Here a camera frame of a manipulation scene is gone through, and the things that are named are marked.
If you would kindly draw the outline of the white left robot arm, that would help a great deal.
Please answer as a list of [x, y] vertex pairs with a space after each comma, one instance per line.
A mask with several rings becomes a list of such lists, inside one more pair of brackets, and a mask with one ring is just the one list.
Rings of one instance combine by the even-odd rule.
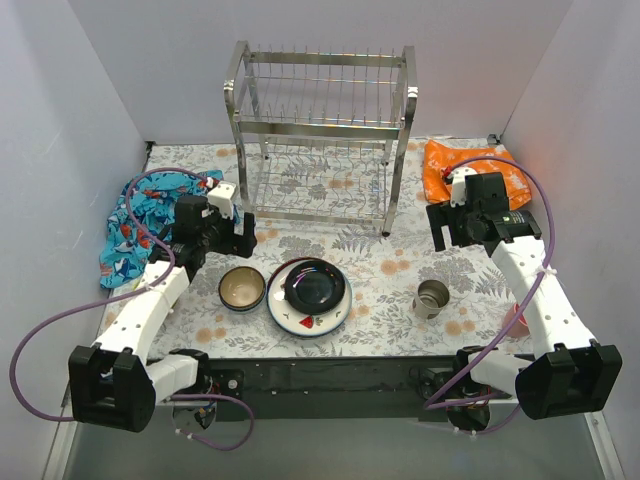
[[242, 226], [236, 233], [233, 218], [203, 196], [178, 200], [175, 220], [162, 229], [133, 298], [92, 346], [78, 346], [69, 357], [74, 420], [140, 432], [158, 403], [175, 394], [200, 400], [211, 392], [207, 354], [180, 349], [150, 363], [149, 351], [207, 254], [251, 257], [257, 245], [252, 213]]

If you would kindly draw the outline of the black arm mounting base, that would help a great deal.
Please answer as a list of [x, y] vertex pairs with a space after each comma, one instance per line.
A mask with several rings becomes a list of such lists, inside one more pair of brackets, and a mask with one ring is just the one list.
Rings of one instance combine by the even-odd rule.
[[453, 375], [450, 356], [335, 357], [204, 360], [198, 400], [178, 410], [205, 429], [213, 421], [405, 418], [450, 422], [478, 434], [498, 420], [490, 415], [488, 387], [455, 388], [446, 407], [425, 402]]

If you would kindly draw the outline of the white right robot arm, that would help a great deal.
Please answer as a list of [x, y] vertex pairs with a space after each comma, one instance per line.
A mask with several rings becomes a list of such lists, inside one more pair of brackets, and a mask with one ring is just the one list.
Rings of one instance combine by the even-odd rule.
[[453, 245], [485, 248], [516, 299], [514, 316], [527, 323], [534, 358], [503, 353], [495, 342], [466, 347], [428, 408], [452, 388], [471, 398], [488, 386], [516, 398], [533, 420], [602, 410], [620, 373], [621, 354], [582, 323], [550, 266], [551, 249], [532, 214], [511, 209], [499, 173], [461, 167], [446, 181], [450, 200], [427, 208], [435, 247], [444, 250], [447, 229]]

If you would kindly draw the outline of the white brown steel cup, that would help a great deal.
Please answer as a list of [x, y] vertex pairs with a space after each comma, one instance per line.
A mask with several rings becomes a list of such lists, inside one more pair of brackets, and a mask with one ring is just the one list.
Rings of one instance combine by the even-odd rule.
[[417, 288], [412, 309], [422, 319], [432, 319], [439, 315], [449, 303], [447, 286], [439, 280], [425, 280]]

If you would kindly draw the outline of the beige bowl with patterned outside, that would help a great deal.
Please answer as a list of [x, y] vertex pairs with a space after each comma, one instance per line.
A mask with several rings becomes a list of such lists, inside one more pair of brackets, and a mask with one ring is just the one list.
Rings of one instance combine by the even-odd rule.
[[239, 266], [226, 272], [218, 284], [222, 304], [234, 312], [257, 307], [266, 293], [266, 281], [255, 268]]

